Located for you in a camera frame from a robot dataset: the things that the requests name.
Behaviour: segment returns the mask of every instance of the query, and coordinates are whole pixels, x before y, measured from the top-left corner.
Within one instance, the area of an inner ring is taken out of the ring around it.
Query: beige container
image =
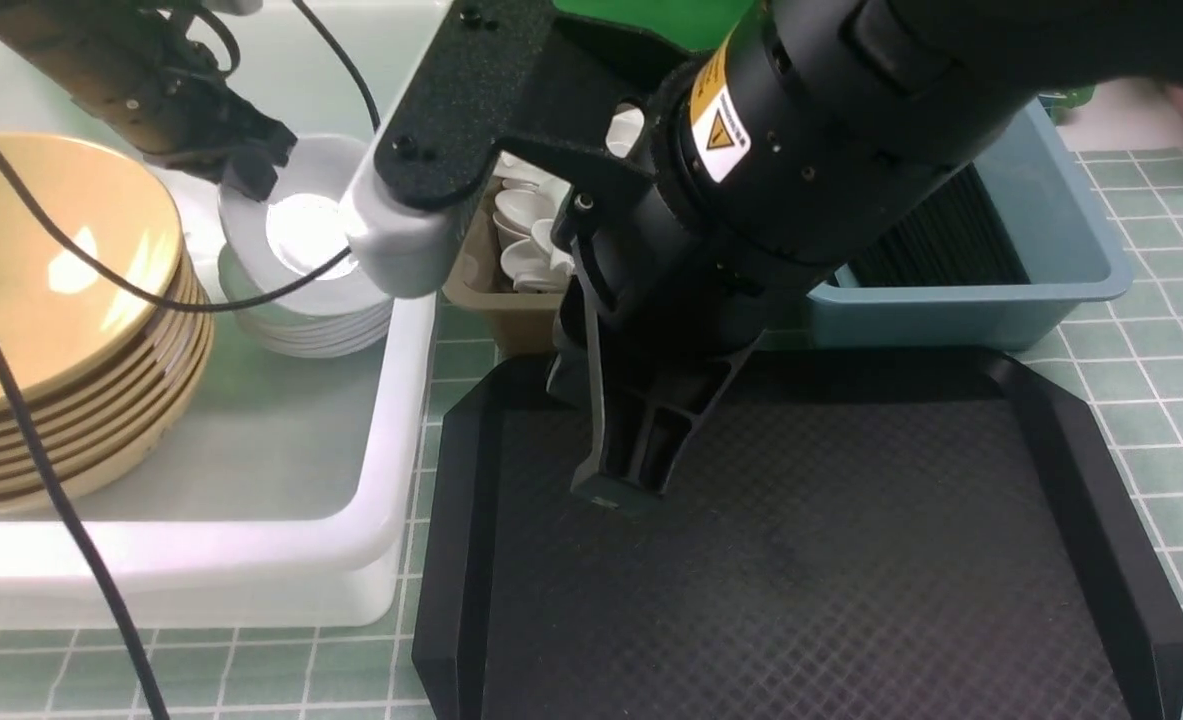
[[[564,296],[510,290],[508,275],[498,265],[498,229],[490,220],[499,189],[500,184],[493,182],[485,192],[450,280],[444,284],[444,294],[458,307],[485,319],[503,356],[554,352],[551,329]]]

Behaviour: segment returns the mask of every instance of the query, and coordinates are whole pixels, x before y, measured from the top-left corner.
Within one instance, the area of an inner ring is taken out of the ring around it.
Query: green tiled floor
[[[1183,605],[1183,151],[1082,156],[1118,220],[1138,283],[1078,310],[1022,356],[1093,402]],[[795,316],[771,345],[800,342]],[[480,320],[444,306],[399,603],[358,629],[147,633],[175,716],[207,720],[432,720],[409,664],[440,419],[494,364]],[[1,633],[0,720],[144,719],[114,633]]]

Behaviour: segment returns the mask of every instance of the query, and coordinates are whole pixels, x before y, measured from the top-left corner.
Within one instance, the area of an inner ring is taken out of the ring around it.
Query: green part
[[[657,32],[686,50],[724,41],[751,4],[748,0],[554,0],[565,13]]]
[[[1075,87],[1067,91],[1067,108],[1079,108],[1088,100],[1093,100],[1094,86]]]

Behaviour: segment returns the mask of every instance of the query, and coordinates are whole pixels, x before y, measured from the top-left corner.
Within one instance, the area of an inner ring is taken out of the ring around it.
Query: screw
[[[392,143],[400,160],[414,160],[418,156],[418,142],[407,135],[395,138]]]

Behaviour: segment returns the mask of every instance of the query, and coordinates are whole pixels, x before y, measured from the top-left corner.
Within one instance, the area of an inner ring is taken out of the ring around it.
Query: textured tray surface
[[[731,397],[640,521],[580,415],[504,428],[491,720],[1129,716],[1004,401]]]

